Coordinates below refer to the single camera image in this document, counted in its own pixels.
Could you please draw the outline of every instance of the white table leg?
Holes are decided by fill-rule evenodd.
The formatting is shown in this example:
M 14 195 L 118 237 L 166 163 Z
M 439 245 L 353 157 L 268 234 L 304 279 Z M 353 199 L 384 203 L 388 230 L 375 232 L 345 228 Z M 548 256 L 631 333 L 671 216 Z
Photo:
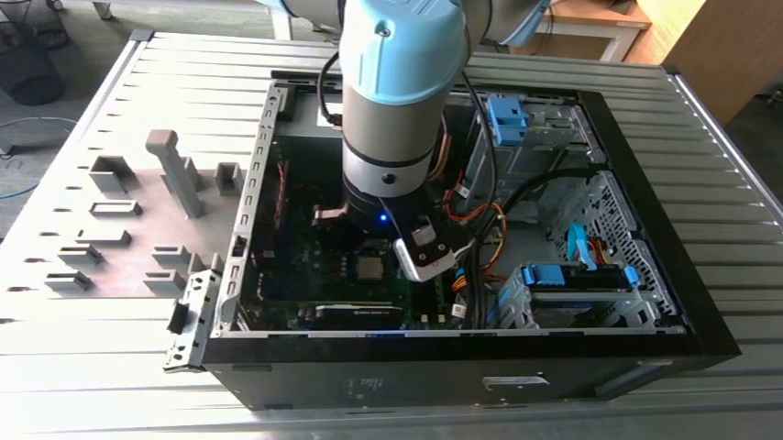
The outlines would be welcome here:
M 625 58 L 625 54 L 628 54 L 637 35 L 639 29 L 633 27 L 619 27 L 616 29 L 616 35 L 612 41 L 609 41 L 607 49 L 603 51 L 600 60 L 620 62 Z
M 93 2 L 93 8 L 96 9 L 97 16 L 101 20 L 110 20 L 113 14 L 110 13 L 110 3 Z
M 273 39 L 292 40 L 291 16 L 275 7 L 269 8 L 269 13 L 272 14 Z

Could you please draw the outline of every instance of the gray plastic block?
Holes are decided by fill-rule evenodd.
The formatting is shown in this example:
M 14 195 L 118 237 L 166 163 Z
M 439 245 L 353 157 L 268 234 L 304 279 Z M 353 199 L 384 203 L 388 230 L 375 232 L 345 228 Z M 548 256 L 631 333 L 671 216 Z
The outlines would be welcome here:
M 178 138 L 173 130 L 150 130 L 146 138 L 146 151 L 154 154 L 160 160 L 169 187 L 180 200 L 186 216 L 198 218 L 202 204 L 196 193 L 196 186 L 184 168 L 182 158 L 176 150 L 177 141 Z
M 102 259 L 93 245 L 62 246 L 57 251 L 57 258 L 69 266 L 93 265 Z
M 46 274 L 44 284 L 54 292 L 84 292 L 89 289 L 92 282 L 89 278 L 77 270 L 65 272 L 52 272 Z
M 134 217 L 141 214 L 141 207 L 134 200 L 94 202 L 89 214 L 94 217 Z
M 198 254 L 192 254 L 190 261 L 186 263 L 186 273 L 190 274 L 194 272 L 201 272 L 204 269 L 207 269 L 207 266 L 204 266 Z
M 225 263 L 223 262 L 223 259 L 220 258 L 220 254 L 215 253 L 212 255 L 212 262 L 209 263 L 209 270 L 212 270 L 215 273 L 219 273 L 220 275 L 223 275 L 224 266 L 225 266 Z
M 184 278 L 173 269 L 145 272 L 141 282 L 152 293 L 180 294 L 184 290 Z
M 154 245 L 152 258 L 161 268 L 184 268 L 190 261 L 190 253 L 184 246 Z
M 200 181 L 200 174 L 198 170 L 196 170 L 193 160 L 188 157 L 182 157 L 182 166 L 184 172 L 186 172 L 186 177 L 193 182 L 193 187 L 196 188 L 196 191 L 200 191 L 204 187 L 204 184 Z M 161 174 L 160 179 L 162 179 L 162 184 L 166 185 L 166 190 L 169 190 L 169 193 L 173 193 L 173 188 L 170 188 L 169 179 L 166 178 L 166 175 Z
M 76 234 L 74 241 L 92 245 L 126 246 L 130 242 L 130 235 L 120 228 L 82 229 Z
M 240 164 L 221 162 L 215 168 L 215 183 L 220 195 L 239 195 L 243 193 L 244 176 Z
M 124 181 L 133 177 L 133 170 L 122 156 L 97 156 L 89 167 L 89 177 L 102 193 L 124 193 Z

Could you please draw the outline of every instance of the metal bracket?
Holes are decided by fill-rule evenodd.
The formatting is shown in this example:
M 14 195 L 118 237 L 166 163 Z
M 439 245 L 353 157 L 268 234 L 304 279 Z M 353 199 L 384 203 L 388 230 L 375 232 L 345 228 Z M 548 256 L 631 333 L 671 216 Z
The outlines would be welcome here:
M 184 296 L 173 304 L 168 329 L 173 342 L 166 351 L 166 373 L 204 371 L 200 364 L 212 330 L 220 275 L 212 270 L 193 273 L 186 279 Z

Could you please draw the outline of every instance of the aluminum table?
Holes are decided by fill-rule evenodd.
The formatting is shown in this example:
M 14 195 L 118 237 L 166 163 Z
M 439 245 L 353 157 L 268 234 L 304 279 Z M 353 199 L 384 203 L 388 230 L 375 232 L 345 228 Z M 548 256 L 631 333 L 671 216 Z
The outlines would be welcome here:
M 141 279 L 161 268 L 154 247 L 225 255 L 239 197 L 217 196 L 219 162 L 245 169 L 272 69 L 316 72 L 323 44 L 134 33 L 0 247 L 0 423 L 6 433 L 114 438 L 541 438 L 711 435 L 751 438 L 783 425 L 783 235 L 780 205 L 683 78 L 659 67 L 476 54 L 476 84 L 603 92 L 743 355 L 664 379 L 609 402 L 503 409 L 249 412 L 208 373 L 162 373 L 172 298 Z M 150 128 L 180 134 L 200 171 L 205 215 L 185 220 L 144 149 Z M 89 176 L 96 158 L 134 171 L 140 215 L 93 216 L 106 200 Z M 129 243 L 105 245 L 126 232 Z M 52 291 L 70 268 L 61 247 L 97 237 L 104 262 L 81 267 L 92 287 Z M 360 434 L 333 430 L 361 429 Z

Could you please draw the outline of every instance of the motherboard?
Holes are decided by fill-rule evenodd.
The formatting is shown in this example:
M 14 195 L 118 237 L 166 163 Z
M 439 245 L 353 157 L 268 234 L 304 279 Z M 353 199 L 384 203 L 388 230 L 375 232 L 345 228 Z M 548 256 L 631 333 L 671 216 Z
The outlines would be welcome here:
M 260 216 L 263 234 L 253 257 L 256 294 L 244 297 L 253 330 L 449 329 L 444 285 L 407 280 L 383 234 L 348 220 L 313 225 L 313 211 L 337 201 L 339 191 L 283 161 L 271 164 Z

